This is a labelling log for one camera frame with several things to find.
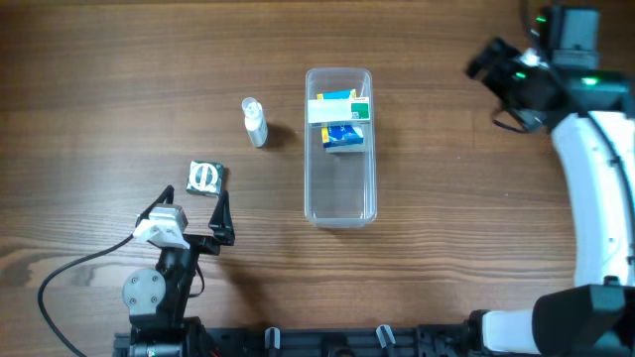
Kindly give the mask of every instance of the small box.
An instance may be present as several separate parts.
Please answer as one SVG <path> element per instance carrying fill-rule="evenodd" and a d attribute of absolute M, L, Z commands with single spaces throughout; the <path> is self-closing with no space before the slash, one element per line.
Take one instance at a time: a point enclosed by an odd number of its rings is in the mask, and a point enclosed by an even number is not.
<path fill-rule="evenodd" d="M 334 125 L 321 128 L 321 142 L 325 148 L 364 143 L 364 134 L 359 125 Z"/>
<path fill-rule="evenodd" d="M 186 191 L 191 194 L 218 196 L 222 191 L 225 167 L 220 163 L 192 161 Z"/>
<path fill-rule="evenodd" d="M 338 90 L 335 92 L 319 93 L 317 95 L 317 99 L 348 99 L 348 98 L 357 98 L 357 90 L 346 89 L 346 90 Z"/>

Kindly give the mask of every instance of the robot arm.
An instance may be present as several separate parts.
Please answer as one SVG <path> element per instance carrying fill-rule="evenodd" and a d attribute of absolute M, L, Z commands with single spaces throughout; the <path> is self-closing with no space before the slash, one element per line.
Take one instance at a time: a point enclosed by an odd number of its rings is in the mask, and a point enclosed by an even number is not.
<path fill-rule="evenodd" d="M 620 112 L 592 112 L 635 179 L 635 123 Z M 616 277 L 633 286 L 632 228 L 627 192 L 607 144 L 585 118 L 571 114 L 552 132 L 567 177 L 576 238 L 574 283 L 604 284 Z"/>
<path fill-rule="evenodd" d="M 500 353 L 631 356 L 635 115 L 629 82 L 596 69 L 596 10 L 552 6 L 539 19 L 536 51 L 520 56 L 496 39 L 467 74 L 501 99 L 522 131 L 551 132 L 571 198 L 577 288 L 541 297 L 533 309 L 483 312 L 480 345 Z"/>
<path fill-rule="evenodd" d="M 134 272 L 123 288 L 132 329 L 121 354 L 126 357 L 217 356 L 218 346 L 198 317 L 185 317 L 200 255 L 218 255 L 234 244 L 229 193 L 224 191 L 209 220 L 213 235 L 185 233 L 188 220 L 180 206 L 154 204 L 134 236 L 161 248 L 155 269 Z"/>

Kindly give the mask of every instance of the wood grain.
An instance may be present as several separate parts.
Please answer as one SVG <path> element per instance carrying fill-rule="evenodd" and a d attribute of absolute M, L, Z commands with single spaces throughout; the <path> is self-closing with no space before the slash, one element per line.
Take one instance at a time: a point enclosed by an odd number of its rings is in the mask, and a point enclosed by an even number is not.
<path fill-rule="evenodd" d="M 123 239 L 165 185 L 189 231 L 206 231 L 215 200 L 185 193 L 191 160 L 229 168 L 237 231 L 202 258 L 207 288 L 188 313 L 207 326 L 459 322 L 572 285 L 549 137 L 492 127 L 496 100 L 462 74 L 493 36 L 526 44 L 516 2 L 140 2 L 0 8 L 0 356 L 69 354 L 37 287 Z M 601 8 L 604 66 L 635 72 L 633 4 Z M 304 218 L 305 74 L 322 66 L 373 74 L 379 215 L 363 230 Z M 274 128 L 267 149 L 245 133 L 246 96 Z M 129 327 L 123 281 L 157 257 L 131 243 L 58 277 L 54 320 L 109 356 Z"/>

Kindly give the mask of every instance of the small spray bottle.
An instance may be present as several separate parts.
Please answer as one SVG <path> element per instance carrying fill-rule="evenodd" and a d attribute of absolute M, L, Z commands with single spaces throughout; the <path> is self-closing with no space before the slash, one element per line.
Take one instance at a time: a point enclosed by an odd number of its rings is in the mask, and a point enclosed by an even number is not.
<path fill-rule="evenodd" d="M 242 101 L 242 111 L 245 113 L 245 127 L 251 144 L 256 148 L 262 147 L 265 145 L 269 133 L 262 105 L 252 97 L 245 98 Z"/>

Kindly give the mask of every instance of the black cable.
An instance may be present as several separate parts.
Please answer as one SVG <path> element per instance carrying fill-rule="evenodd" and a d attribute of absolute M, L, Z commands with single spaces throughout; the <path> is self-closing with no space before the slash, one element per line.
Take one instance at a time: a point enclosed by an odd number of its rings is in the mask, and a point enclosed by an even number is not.
<path fill-rule="evenodd" d="M 198 265 L 198 263 L 196 263 L 196 272 L 200 276 L 200 282 L 202 283 L 202 287 L 200 288 L 200 292 L 198 292 L 196 294 L 190 294 L 189 298 L 198 298 L 198 297 L 200 297 L 202 292 L 205 291 L 205 278 L 202 275 L 202 270 L 200 269 L 200 266 Z"/>
<path fill-rule="evenodd" d="M 162 202 L 167 202 L 167 203 L 172 203 L 174 201 L 174 192 L 175 189 L 169 185 L 166 187 L 166 189 L 164 189 L 164 191 L 161 193 L 161 195 L 150 205 L 148 206 L 148 208 L 146 208 L 137 218 L 137 223 L 135 224 L 135 226 L 139 225 L 139 222 L 141 222 L 142 219 L 148 218 L 148 215 L 150 214 L 150 211 L 152 210 L 152 208 L 157 205 L 158 203 L 162 203 Z M 51 280 L 56 277 L 57 275 L 59 275 L 60 273 L 63 273 L 65 270 L 72 268 L 78 264 L 87 262 L 89 260 L 95 259 L 95 258 L 99 258 L 101 256 L 104 256 L 108 253 L 112 253 L 114 251 L 116 251 L 117 249 L 123 247 L 126 243 L 130 242 L 132 240 L 132 234 L 129 235 L 126 239 L 122 240 L 121 242 L 117 243 L 116 245 L 102 250 L 101 252 L 97 252 L 94 254 L 91 254 L 89 256 L 83 257 L 83 258 L 79 258 L 75 261 L 72 261 L 60 268 L 55 269 L 52 273 L 50 273 L 46 279 L 44 279 L 44 281 L 42 282 L 42 284 L 40 285 L 40 289 L 38 290 L 38 306 L 40 307 L 40 312 L 42 313 L 42 317 L 44 318 L 44 320 L 47 322 L 47 324 L 49 325 L 49 327 L 51 328 L 51 330 L 53 331 L 53 333 L 60 339 L 60 341 L 66 345 L 66 347 L 68 347 L 68 349 L 70 351 L 72 351 L 72 353 L 74 353 L 75 355 L 79 356 L 79 357 L 86 357 L 85 354 L 81 353 L 81 351 L 79 351 L 72 343 L 70 343 L 70 341 L 68 341 L 68 339 L 64 336 L 64 334 L 60 331 L 60 329 L 55 325 L 55 323 L 53 322 L 53 320 L 51 319 L 51 316 L 49 315 L 49 313 L 47 312 L 47 308 L 45 307 L 44 304 L 44 290 L 47 288 L 47 285 L 51 282 Z"/>
<path fill-rule="evenodd" d="M 496 117 L 499 114 L 501 114 L 502 112 L 504 112 L 504 111 L 505 111 L 505 109 L 498 108 L 498 109 L 496 109 L 496 110 L 494 110 L 492 112 L 492 114 L 490 116 L 490 118 L 492 120 L 492 124 L 496 125 L 497 127 L 501 128 L 501 129 L 509 130 L 511 132 L 518 133 L 518 134 L 528 134 L 529 133 L 529 131 L 527 131 L 524 128 L 520 128 L 520 129 L 519 128 L 515 128 L 515 127 L 513 127 L 511 125 L 507 125 L 507 124 L 499 121 L 498 119 L 496 119 Z"/>
<path fill-rule="evenodd" d="M 628 205 L 630 221 L 631 221 L 630 222 L 631 224 L 631 242 L 630 242 L 631 256 L 629 257 L 628 263 L 633 266 L 633 270 L 635 271 L 635 264 L 633 264 L 632 262 L 632 259 L 633 259 L 632 254 L 634 249 L 632 240 L 635 239 L 635 200 L 633 199 L 633 190 L 631 188 L 630 179 L 628 178 L 628 174 L 626 174 L 626 169 L 624 168 L 624 162 L 622 161 L 622 158 L 615 150 L 615 147 L 613 146 L 611 140 L 608 138 L 608 135 L 606 135 L 606 133 L 604 132 L 602 127 L 599 125 L 597 120 L 586 109 L 584 104 L 581 101 L 579 101 L 577 97 L 573 95 L 573 93 L 571 93 L 569 88 L 563 82 L 563 79 L 560 77 L 560 74 L 558 73 L 558 71 L 552 66 L 549 59 L 543 53 L 543 50 L 541 49 L 540 44 L 538 42 L 538 37 L 532 31 L 532 26 L 530 23 L 531 21 L 530 10 L 531 10 L 530 0 L 521 0 L 521 22 L 523 23 L 525 35 L 529 38 L 529 41 L 531 42 L 532 46 L 536 50 L 539 60 L 541 60 L 547 65 L 547 70 L 549 71 L 550 75 L 552 76 L 556 84 L 560 87 L 560 89 L 567 95 L 567 97 L 571 100 L 573 105 L 577 108 L 578 116 L 580 118 L 587 118 L 589 122 L 591 123 L 591 125 L 593 126 L 593 128 L 599 134 L 602 141 L 606 144 L 606 147 L 608 148 L 608 151 L 612 157 L 610 163 L 617 166 L 617 172 L 618 172 L 618 175 L 620 176 L 620 180 L 624 183 L 624 189 L 626 190 L 626 201 L 627 201 L 626 204 Z"/>

